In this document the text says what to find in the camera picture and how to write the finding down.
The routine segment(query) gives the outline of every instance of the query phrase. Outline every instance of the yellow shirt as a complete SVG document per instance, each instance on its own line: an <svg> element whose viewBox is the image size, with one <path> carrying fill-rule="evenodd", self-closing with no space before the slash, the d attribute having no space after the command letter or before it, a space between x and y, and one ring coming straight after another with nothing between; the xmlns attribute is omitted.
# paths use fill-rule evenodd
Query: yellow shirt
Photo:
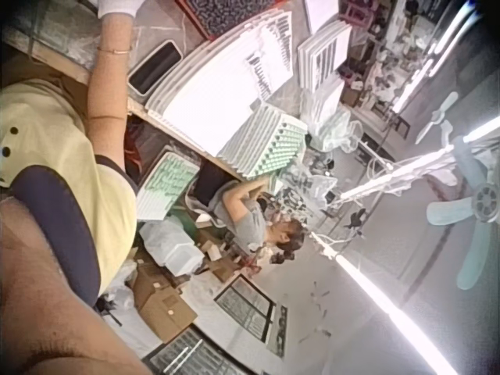
<svg viewBox="0 0 500 375"><path fill-rule="evenodd" d="M81 118L56 86L9 86L0 109L0 186L30 210L71 288L92 305L134 240L134 183L94 155Z"/></svg>

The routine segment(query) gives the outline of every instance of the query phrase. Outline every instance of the stack of panels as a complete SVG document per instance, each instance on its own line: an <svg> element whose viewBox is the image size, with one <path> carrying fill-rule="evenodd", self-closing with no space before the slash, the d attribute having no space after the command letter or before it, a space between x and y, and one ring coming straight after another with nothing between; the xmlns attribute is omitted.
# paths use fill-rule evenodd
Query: stack of panels
<svg viewBox="0 0 500 375"><path fill-rule="evenodd" d="M137 219L163 220L199 167L173 152L166 152L137 193Z"/></svg>
<svg viewBox="0 0 500 375"><path fill-rule="evenodd" d="M314 93L347 59L351 29L335 21L298 46L301 88Z"/></svg>
<svg viewBox="0 0 500 375"><path fill-rule="evenodd" d="M315 134L314 130L335 114L344 83L344 80L334 73L314 94L307 89L302 92L300 120L307 123L310 133Z"/></svg>
<svg viewBox="0 0 500 375"><path fill-rule="evenodd" d="M261 105L224 146L219 157L243 177L285 167L301 148L307 126L280 109Z"/></svg>
<svg viewBox="0 0 500 375"><path fill-rule="evenodd" d="M291 13L272 9L193 51L145 107L215 156L250 117L250 105L292 75Z"/></svg>

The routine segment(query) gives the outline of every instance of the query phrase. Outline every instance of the cardboard box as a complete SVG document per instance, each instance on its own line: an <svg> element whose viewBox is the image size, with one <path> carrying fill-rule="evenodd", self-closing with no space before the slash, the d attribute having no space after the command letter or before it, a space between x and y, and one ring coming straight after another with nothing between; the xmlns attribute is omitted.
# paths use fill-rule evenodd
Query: cardboard box
<svg viewBox="0 0 500 375"><path fill-rule="evenodd" d="M169 281L163 275L162 270L151 263L137 265L137 278L132 291L134 292L134 304L137 310L148 301L156 289L163 289L170 286Z"/></svg>
<svg viewBox="0 0 500 375"><path fill-rule="evenodd" d="M234 272L239 270L241 267L227 256L216 260L215 262L209 262L209 268L217 279L225 283L232 278Z"/></svg>
<svg viewBox="0 0 500 375"><path fill-rule="evenodd" d="M170 285L163 269L154 263L137 267L133 291L139 315L165 343L196 319L196 313Z"/></svg>
<svg viewBox="0 0 500 375"><path fill-rule="evenodd" d="M196 243L200 244L201 248L207 241L211 241L215 246L217 246L217 248L220 248L220 246L225 244L223 240L213 236L207 230L199 230L196 235Z"/></svg>
<svg viewBox="0 0 500 375"><path fill-rule="evenodd" d="M134 260L137 262L138 266L149 263L156 264L152 256L150 256L149 253L143 248L139 248L136 251L134 255Z"/></svg>
<svg viewBox="0 0 500 375"><path fill-rule="evenodd" d="M172 341L197 317L172 287L157 290L139 310L139 314L164 343Z"/></svg>

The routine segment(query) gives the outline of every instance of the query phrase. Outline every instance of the paper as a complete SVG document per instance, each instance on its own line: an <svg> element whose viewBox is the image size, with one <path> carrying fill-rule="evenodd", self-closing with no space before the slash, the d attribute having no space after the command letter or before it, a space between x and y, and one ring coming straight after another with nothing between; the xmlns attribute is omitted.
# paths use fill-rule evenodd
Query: paper
<svg viewBox="0 0 500 375"><path fill-rule="evenodd" d="M309 30L315 34L338 13L338 0L305 0Z"/></svg>

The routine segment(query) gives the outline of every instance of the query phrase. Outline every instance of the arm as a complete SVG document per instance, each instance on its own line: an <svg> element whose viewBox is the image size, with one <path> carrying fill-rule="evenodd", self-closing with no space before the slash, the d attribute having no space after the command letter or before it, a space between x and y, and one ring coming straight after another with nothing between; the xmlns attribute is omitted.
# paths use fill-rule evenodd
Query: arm
<svg viewBox="0 0 500 375"><path fill-rule="evenodd" d="M224 206L234 223L237 223L248 213L248 209L243 204L242 199L252 191L263 189L269 183L268 177L259 178L254 181L242 182L232 189L225 191L222 197Z"/></svg>
<svg viewBox="0 0 500 375"><path fill-rule="evenodd" d="M144 0L99 0L101 44L88 85L87 136L94 153L122 169L127 126L127 73L134 17Z"/></svg>

